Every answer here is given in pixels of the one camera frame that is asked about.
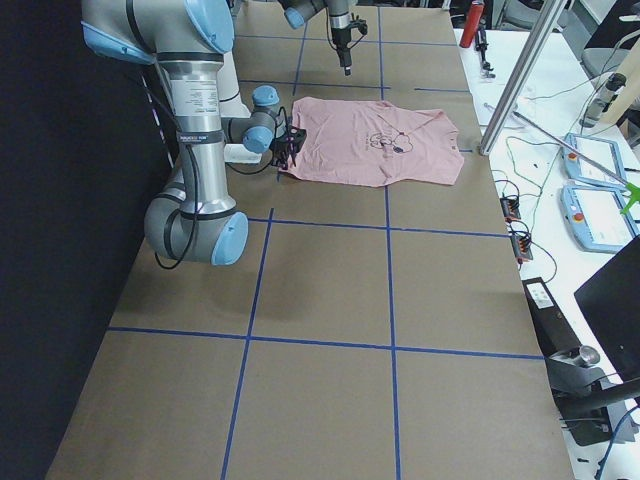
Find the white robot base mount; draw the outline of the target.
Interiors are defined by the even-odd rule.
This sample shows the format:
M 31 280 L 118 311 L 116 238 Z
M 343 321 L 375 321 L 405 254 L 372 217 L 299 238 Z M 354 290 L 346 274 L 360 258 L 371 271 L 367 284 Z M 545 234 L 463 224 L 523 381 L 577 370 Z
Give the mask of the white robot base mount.
M 237 80 L 233 53 L 224 54 L 224 63 L 217 73 L 219 107 L 222 119 L 249 118 L 250 110 L 244 104 Z M 247 150 L 240 140 L 232 140 L 227 132 L 229 123 L 222 122 L 225 131 L 224 159 L 227 163 L 241 166 L 257 165 L 261 161 L 259 154 Z

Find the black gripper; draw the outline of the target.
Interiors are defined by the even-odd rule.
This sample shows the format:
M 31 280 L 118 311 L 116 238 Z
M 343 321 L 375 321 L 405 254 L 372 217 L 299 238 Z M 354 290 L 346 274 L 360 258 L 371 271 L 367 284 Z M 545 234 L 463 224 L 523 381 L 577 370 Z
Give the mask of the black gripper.
M 295 126 L 286 128 L 286 132 L 273 140 L 273 166 L 289 168 L 296 165 L 296 157 L 300 153 L 307 138 L 307 131 Z
M 347 13 L 341 16 L 330 15 L 329 27 L 331 33 L 331 42 L 334 50 L 336 51 L 339 63 L 343 68 L 343 73 L 346 77 L 352 75 L 352 56 L 351 56 L 351 42 L 352 31 L 357 30 L 362 38 L 368 33 L 368 25 L 365 19 L 353 13 Z

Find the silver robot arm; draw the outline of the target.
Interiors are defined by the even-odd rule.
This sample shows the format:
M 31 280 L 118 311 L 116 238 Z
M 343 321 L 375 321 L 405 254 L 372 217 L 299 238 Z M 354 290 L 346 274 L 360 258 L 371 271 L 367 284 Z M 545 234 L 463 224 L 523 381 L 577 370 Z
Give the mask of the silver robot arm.
M 271 152 L 284 165 L 300 151 L 306 132 L 292 126 L 275 88 L 252 94 L 245 117 L 226 116 L 220 95 L 234 79 L 234 25 L 224 1 L 85 1 L 82 27 L 96 54 L 157 65 L 167 81 L 167 115 L 175 124 L 180 164 L 151 201 L 145 237 L 157 264 L 226 266 L 242 255 L 248 218 L 227 189 L 225 147 Z
M 299 29 L 320 13 L 324 13 L 328 44 L 336 53 L 344 75 L 352 74 L 351 51 L 368 34 L 367 21 L 352 12 L 356 1 L 284 0 L 279 1 L 279 4 L 292 29 Z

